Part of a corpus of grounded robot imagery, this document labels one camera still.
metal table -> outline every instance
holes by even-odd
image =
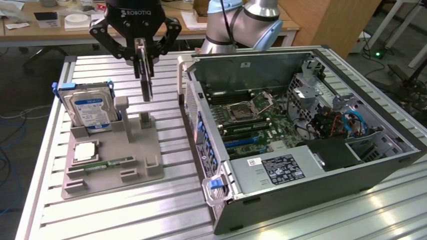
[[[427,130],[331,51],[330,60],[391,115],[427,144]],[[156,119],[166,177],[118,191],[63,200],[71,120],[55,99],[16,239],[283,240],[408,239],[427,236],[427,158],[399,170],[368,191],[278,217],[230,234],[214,235],[208,207],[196,177],[176,94],[178,56],[155,65],[154,102],[143,102],[134,69],[112,56],[82,56],[64,63],[60,82],[111,79],[118,96],[130,97],[131,116],[151,111]],[[334,74],[326,80],[348,91]]]

